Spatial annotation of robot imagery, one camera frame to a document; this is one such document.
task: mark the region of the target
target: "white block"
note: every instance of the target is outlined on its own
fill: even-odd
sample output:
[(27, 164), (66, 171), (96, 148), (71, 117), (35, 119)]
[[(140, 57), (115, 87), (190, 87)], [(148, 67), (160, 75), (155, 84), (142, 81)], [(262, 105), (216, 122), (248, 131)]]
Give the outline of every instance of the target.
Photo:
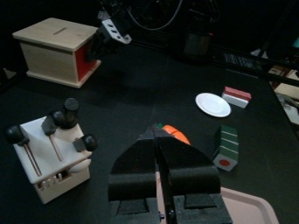
[(248, 105), (248, 101), (243, 100), (232, 95), (222, 94), (222, 98), (226, 100), (227, 103), (239, 106), (240, 108), (244, 108)]

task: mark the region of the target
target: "red panel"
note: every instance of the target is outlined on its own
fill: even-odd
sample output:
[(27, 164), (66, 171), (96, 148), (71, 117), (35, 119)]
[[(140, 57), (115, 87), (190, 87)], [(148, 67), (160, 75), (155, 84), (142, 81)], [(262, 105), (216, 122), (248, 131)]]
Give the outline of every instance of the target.
[(90, 43), (87, 43), (76, 52), (76, 64), (78, 64), (78, 71), (79, 71), (79, 81), (86, 76), (87, 72), (91, 70), (91, 68), (96, 65), (96, 60), (92, 60), (91, 62), (86, 61), (86, 54), (90, 47)]

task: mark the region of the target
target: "black table surface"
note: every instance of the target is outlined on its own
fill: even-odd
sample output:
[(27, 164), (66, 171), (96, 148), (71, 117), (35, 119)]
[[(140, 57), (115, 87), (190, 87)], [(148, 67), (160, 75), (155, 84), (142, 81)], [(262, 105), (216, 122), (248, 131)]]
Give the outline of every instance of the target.
[[(220, 95), (226, 86), (250, 92), (252, 100), (246, 108), (231, 105), (231, 114), (218, 118), (199, 109), (195, 97), (200, 93)], [(232, 171), (219, 171), (222, 186), (267, 200), (281, 223), (298, 223), (298, 138), (266, 81), (127, 46), (103, 57), (80, 89), (28, 77), (2, 93), (2, 128), (44, 117), (70, 97), (79, 100), (82, 130), (99, 141), (91, 156), (91, 179), (44, 205), (2, 134), (2, 223), (108, 223), (111, 167), (154, 123), (176, 127), (208, 157), (216, 129), (234, 127), (239, 160)]]

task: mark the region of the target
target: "black cable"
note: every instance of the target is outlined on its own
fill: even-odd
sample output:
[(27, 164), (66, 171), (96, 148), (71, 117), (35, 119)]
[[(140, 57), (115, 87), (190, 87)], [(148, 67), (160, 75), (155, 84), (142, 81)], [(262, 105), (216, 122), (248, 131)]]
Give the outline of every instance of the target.
[(166, 28), (166, 27), (171, 24), (171, 22), (174, 21), (176, 15), (178, 15), (178, 12), (179, 12), (179, 10), (180, 10), (180, 8), (182, 8), (182, 5), (183, 5), (183, 0), (179, 0), (179, 1), (180, 1), (180, 2), (179, 2), (179, 4), (178, 4), (175, 13), (172, 14), (172, 17), (171, 17), (170, 21), (168, 21), (163, 26), (156, 27), (156, 28), (148, 28), (148, 27), (144, 27), (142, 24), (138, 23), (136, 18), (135, 18), (135, 16), (132, 15), (131, 10), (130, 10), (127, 7), (126, 7), (126, 11), (127, 11), (128, 16), (130, 16), (131, 19), (134, 20), (135, 24), (136, 24), (140, 28), (143, 28), (143, 29), (146, 29), (146, 30), (148, 30), (148, 31), (159, 31), (159, 30), (162, 30), (163, 28)]

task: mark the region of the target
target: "white plate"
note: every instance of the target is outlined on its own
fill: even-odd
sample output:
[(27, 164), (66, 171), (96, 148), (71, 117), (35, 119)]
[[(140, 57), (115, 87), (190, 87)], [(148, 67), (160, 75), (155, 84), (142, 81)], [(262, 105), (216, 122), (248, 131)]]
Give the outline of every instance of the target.
[(195, 101), (200, 109), (211, 116), (223, 117), (230, 114), (230, 105), (218, 95), (198, 94)]

